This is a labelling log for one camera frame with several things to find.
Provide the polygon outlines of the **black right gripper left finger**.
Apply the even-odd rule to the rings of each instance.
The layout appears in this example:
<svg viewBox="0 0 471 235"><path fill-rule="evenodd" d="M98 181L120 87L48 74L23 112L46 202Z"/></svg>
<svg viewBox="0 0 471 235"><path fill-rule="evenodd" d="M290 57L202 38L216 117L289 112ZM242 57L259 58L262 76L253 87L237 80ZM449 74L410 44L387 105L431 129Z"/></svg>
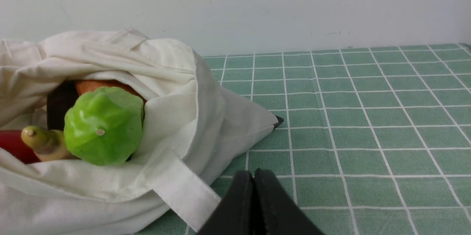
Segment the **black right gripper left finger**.
<svg viewBox="0 0 471 235"><path fill-rule="evenodd" d="M249 171L239 170L232 178L226 195L198 235L250 235L254 183Z"/></svg>

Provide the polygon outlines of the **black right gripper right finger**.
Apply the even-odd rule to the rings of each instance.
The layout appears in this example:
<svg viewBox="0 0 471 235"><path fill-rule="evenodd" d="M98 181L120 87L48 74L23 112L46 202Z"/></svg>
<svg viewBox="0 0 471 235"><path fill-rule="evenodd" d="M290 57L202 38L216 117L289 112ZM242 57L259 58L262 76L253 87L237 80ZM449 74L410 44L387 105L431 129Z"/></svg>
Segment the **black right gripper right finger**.
<svg viewBox="0 0 471 235"><path fill-rule="evenodd" d="M271 170L258 168L253 183L255 235L323 235L296 205Z"/></svg>

